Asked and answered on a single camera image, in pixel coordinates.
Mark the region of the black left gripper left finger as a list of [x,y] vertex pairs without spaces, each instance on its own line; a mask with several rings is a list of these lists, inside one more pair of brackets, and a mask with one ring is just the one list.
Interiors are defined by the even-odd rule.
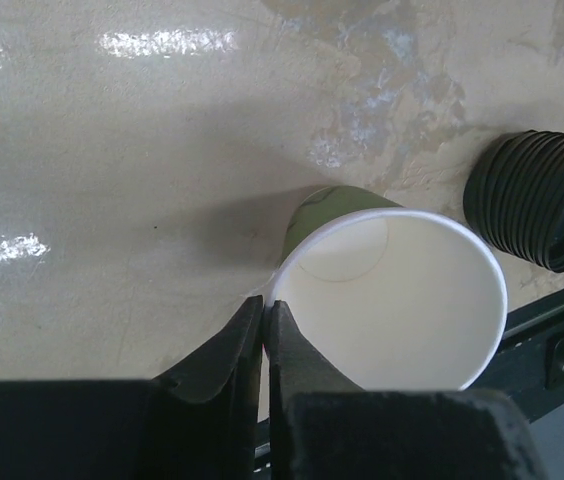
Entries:
[[263,300],[151,379],[0,381],[0,479],[248,479]]

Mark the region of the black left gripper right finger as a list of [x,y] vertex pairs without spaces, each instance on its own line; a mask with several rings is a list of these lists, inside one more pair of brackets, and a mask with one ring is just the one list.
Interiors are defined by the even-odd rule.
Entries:
[[545,479],[528,423],[492,391],[364,391],[277,301],[267,319],[274,479]]

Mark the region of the green paper coffee cup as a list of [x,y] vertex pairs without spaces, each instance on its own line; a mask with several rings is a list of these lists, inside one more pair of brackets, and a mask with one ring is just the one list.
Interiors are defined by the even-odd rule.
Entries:
[[294,211],[267,296],[367,390],[463,390],[500,344],[502,269],[472,231],[354,186],[324,187]]

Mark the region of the stack of black cup lids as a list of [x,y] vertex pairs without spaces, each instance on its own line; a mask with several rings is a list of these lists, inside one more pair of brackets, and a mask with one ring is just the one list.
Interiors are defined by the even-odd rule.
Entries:
[[469,175],[463,210],[489,245],[564,272],[564,133],[528,130],[493,140]]

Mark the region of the black table front rail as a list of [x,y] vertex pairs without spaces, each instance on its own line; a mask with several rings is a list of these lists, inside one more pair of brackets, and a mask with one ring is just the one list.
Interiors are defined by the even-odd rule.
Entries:
[[[564,405],[564,289],[509,315],[494,359],[470,389],[505,395],[530,424]],[[253,475],[271,476],[270,418],[258,426]]]

